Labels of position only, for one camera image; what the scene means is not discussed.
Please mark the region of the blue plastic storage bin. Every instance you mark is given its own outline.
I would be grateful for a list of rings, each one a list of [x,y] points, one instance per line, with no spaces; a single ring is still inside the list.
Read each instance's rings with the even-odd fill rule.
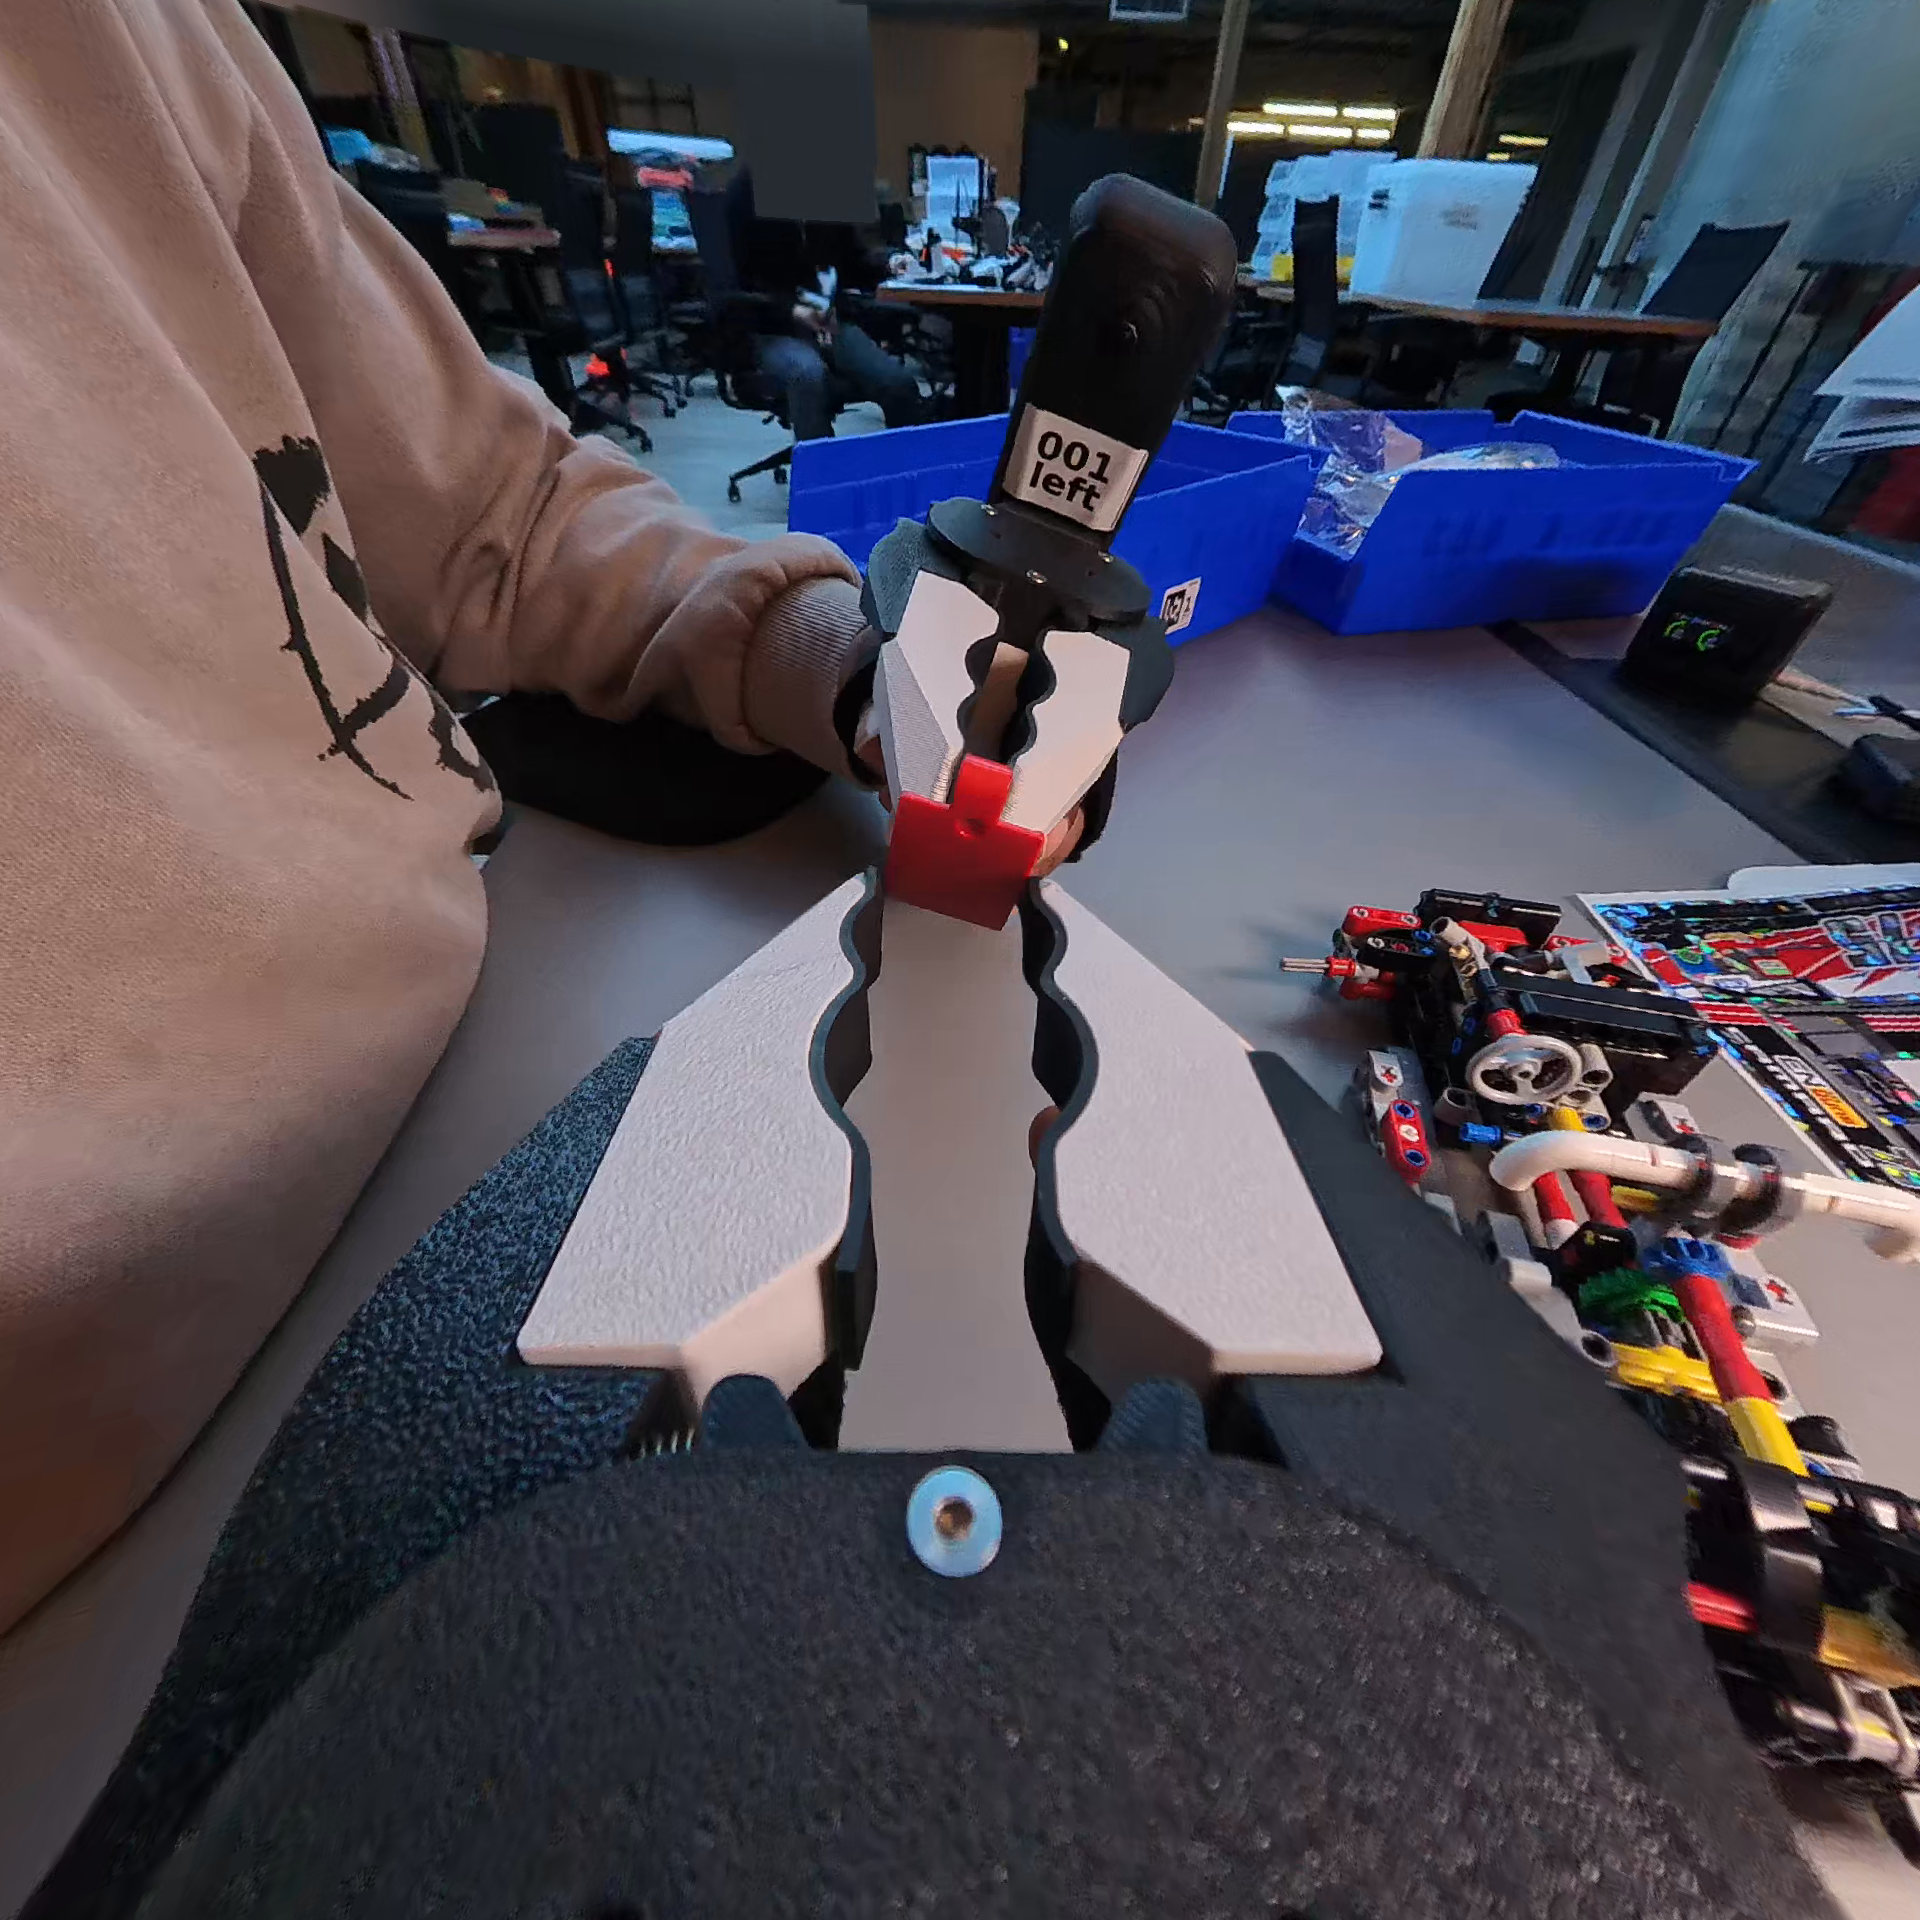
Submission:
[[[1732,451],[1534,411],[1386,418],[1428,451],[1541,443],[1560,465],[1418,471],[1349,557],[1299,533],[1275,597],[1340,634],[1641,611],[1753,471]]]
[[[859,566],[899,518],[949,496],[986,496],[1009,416],[889,427],[795,448],[787,525],[828,537]],[[1305,448],[1201,422],[1170,427],[1113,547],[1155,593],[1176,646],[1260,609],[1312,491]]]

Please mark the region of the black office chair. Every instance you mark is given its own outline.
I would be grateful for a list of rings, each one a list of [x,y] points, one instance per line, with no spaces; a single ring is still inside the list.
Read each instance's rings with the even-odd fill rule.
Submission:
[[[658,398],[665,416],[677,406],[669,387],[654,374],[636,374],[629,363],[629,305],[606,246],[606,174],[560,154],[545,211],[560,237],[560,370],[570,422],[574,429],[612,427],[642,451],[654,451],[651,437],[633,416],[633,398]]]
[[[1664,280],[1641,304],[1643,318],[1721,323],[1766,265],[1787,222],[1702,224]],[[1596,419],[1661,438],[1702,342],[1645,339],[1612,351],[1596,398]]]

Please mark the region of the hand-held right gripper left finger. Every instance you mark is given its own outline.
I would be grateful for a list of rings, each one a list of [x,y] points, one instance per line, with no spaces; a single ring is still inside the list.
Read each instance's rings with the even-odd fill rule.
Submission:
[[[665,1022],[518,1329],[526,1362],[665,1369],[685,1390],[857,1367],[873,1166],[846,1104],[873,1059],[877,970],[868,872]]]

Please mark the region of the red curved lego panel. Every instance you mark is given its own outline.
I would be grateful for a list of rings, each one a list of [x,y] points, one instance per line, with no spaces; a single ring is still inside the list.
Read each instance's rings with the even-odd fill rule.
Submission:
[[[1006,762],[966,754],[957,761],[949,799],[902,792],[880,878],[884,896],[1002,929],[1048,838],[1045,830],[1006,817],[1013,778]]]

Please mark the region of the multicoloured lego car chassis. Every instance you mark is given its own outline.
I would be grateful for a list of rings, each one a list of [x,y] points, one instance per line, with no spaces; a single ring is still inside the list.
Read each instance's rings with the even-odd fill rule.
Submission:
[[[1915,1863],[1915,1491],[1796,1392],[1817,1321],[1766,1257],[1822,1222],[1913,1264],[1915,1191],[1819,1163],[1692,1000],[1557,902],[1356,902],[1277,969],[1381,1005],[1349,1089],[1378,1157],[1681,1453],[1688,1606],[1760,1757]]]

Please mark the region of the white storage container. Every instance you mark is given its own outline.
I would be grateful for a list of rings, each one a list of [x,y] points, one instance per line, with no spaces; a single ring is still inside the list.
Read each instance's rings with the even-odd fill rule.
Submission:
[[[1376,165],[1365,182],[1352,293],[1477,304],[1537,174],[1518,159]]]

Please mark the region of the black mesh pad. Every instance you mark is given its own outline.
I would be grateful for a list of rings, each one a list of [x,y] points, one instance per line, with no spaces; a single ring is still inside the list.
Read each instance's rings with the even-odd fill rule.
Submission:
[[[651,848],[732,843],[828,782],[794,751],[732,751],[661,710],[608,721],[560,695],[492,698],[464,730],[505,799]]]

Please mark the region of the long wooden table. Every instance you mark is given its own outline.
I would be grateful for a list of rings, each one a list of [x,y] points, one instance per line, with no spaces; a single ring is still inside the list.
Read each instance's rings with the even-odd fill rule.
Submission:
[[[1516,342],[1544,345],[1552,370],[1544,395],[1572,395],[1584,365],[1598,351],[1640,351],[1666,346],[1700,346],[1718,328],[1718,319],[1649,315],[1629,309],[1596,309],[1574,304],[1530,304],[1518,298],[1484,298],[1466,304],[1421,302],[1390,294],[1357,294],[1336,287],[1338,304],[1365,309],[1372,315],[1453,326]]]

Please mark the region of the person's left forearm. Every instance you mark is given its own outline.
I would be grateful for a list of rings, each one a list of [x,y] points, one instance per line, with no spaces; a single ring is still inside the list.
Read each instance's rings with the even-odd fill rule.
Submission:
[[[406,510],[381,520],[378,603],[446,687],[658,707],[732,751],[853,771],[835,707],[867,621],[835,544],[718,533],[478,350],[443,373]]]

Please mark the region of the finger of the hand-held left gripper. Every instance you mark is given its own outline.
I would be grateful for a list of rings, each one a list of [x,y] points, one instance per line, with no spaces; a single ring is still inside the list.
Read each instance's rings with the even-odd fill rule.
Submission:
[[[873,715],[896,817],[906,797],[947,799],[962,755],[1004,759],[1010,649],[1000,611],[942,573],[916,575],[899,633],[880,646]]]
[[[1051,830],[1076,806],[1120,745],[1120,697],[1129,653],[1092,630],[1041,638],[1041,687],[1024,697],[1002,817]]]

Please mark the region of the black power adapter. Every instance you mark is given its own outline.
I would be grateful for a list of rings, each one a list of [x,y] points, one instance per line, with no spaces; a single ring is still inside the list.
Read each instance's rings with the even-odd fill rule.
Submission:
[[[1835,787],[1886,824],[1917,830],[1917,736],[1866,734],[1841,755]]]

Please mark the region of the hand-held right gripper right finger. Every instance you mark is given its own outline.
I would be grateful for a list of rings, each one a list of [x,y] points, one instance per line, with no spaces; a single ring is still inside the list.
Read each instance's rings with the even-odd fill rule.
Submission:
[[[1036,1143],[1027,1299],[1051,1360],[1120,1401],[1360,1375],[1381,1338],[1238,1033],[1053,880],[1024,897]]]

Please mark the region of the clear bag of lego parts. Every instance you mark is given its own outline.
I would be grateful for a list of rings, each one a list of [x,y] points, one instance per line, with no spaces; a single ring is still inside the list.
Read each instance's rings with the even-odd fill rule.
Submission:
[[[1353,559],[1406,472],[1537,471],[1563,456],[1538,440],[1474,440],[1441,448],[1396,427],[1381,411],[1333,403],[1333,395],[1280,387],[1282,438],[1320,456],[1302,507],[1300,537],[1338,559]]]

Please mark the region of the black device green display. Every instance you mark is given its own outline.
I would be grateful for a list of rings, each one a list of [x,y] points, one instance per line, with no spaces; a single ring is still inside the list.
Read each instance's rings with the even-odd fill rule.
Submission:
[[[1681,566],[1645,609],[1617,675],[1716,710],[1750,706],[1834,591],[1830,582],[1750,566]]]

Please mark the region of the holographic sticker sheet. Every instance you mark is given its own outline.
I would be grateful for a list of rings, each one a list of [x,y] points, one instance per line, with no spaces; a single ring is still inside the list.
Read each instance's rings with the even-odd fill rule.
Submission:
[[[1578,897],[1843,1176],[1917,1187],[1917,886]]]

